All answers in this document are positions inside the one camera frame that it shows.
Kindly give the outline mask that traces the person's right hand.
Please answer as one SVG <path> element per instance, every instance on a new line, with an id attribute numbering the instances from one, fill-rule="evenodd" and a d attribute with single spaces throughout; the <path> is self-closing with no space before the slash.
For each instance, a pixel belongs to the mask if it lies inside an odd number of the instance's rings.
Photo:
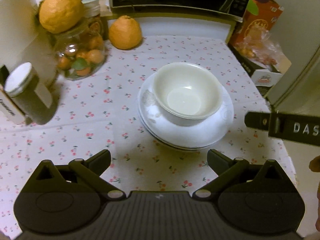
<path id="1" fill-rule="evenodd" d="M 312 172 L 320 172 L 320 156 L 315 157 L 312 161 L 309 163 L 309 169 Z M 317 189 L 317 199 L 318 199 L 318 217 L 316 220 L 316 229 L 317 231 L 320 231 L 320 184 L 318 185 Z"/>

